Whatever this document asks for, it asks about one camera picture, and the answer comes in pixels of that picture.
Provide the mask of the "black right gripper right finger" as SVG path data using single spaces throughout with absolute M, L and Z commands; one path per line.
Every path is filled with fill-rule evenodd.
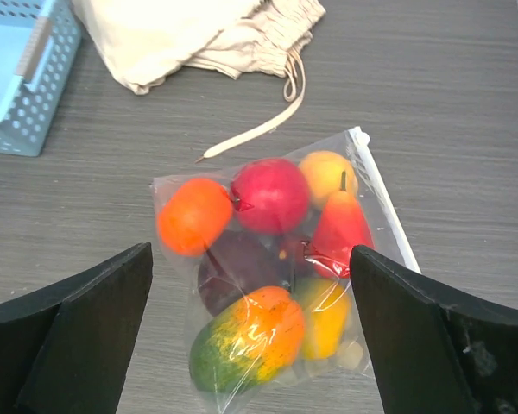
M 387 413 L 518 413 L 518 310 L 353 248 L 351 284 Z

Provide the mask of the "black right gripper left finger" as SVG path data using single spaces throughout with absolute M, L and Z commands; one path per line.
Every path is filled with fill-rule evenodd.
M 150 243 L 0 303 L 0 413 L 117 411 L 153 273 Z

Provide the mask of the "clear zip top bag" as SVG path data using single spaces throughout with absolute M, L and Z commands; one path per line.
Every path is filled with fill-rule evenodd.
M 418 263 L 366 132 L 150 188 L 162 252 L 190 286 L 187 363 L 207 412 L 338 368 L 373 375 L 351 250 Z

